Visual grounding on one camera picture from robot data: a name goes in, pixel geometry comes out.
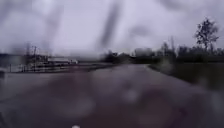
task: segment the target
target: vegetation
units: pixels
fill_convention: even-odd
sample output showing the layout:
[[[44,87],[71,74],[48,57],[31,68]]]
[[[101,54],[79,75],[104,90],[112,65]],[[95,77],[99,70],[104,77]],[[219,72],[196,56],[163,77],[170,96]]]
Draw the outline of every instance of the vegetation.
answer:
[[[224,49],[214,48],[214,43],[218,40],[216,35],[218,27],[215,22],[205,19],[198,25],[195,34],[196,45],[193,47],[179,46],[178,48],[170,47],[166,42],[160,49],[153,51],[150,48],[136,49],[131,54],[118,54],[110,51],[105,55],[103,61],[111,63],[121,63],[124,59],[129,59],[132,63],[158,63],[164,58],[173,62],[224,62]]]

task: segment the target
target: road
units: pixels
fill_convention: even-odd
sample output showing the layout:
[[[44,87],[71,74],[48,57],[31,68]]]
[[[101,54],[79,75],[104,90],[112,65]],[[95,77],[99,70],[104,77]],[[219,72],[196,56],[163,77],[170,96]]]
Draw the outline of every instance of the road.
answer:
[[[7,74],[0,122],[9,128],[222,128],[207,94],[142,65]]]

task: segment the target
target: bare tree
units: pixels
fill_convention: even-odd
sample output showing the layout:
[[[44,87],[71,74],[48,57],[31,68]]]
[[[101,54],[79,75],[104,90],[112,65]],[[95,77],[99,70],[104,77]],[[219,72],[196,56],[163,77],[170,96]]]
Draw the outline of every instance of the bare tree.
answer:
[[[213,43],[219,38],[216,35],[217,32],[218,27],[215,22],[212,22],[206,18],[201,24],[198,25],[198,30],[195,34],[197,44],[203,45],[206,51],[209,47],[213,48]]]

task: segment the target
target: sky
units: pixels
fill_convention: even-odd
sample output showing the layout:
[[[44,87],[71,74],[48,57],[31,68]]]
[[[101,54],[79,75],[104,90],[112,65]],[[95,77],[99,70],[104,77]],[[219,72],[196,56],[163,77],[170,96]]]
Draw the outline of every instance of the sky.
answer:
[[[120,2],[113,38],[105,49],[99,45],[112,5]],[[173,37],[174,44],[195,44],[197,24],[206,17],[216,21],[224,47],[223,0],[2,0],[0,50],[25,48],[63,55],[94,55],[112,49],[157,49]]]

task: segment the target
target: paved road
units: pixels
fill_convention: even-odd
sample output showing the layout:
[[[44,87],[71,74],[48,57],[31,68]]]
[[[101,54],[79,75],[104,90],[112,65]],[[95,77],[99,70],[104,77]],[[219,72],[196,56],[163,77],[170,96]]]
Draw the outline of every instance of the paved road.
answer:
[[[217,118],[210,113],[207,91],[145,66],[57,75],[8,74],[6,85],[2,99],[26,92],[0,104],[2,125],[9,128],[223,126],[214,123]]]

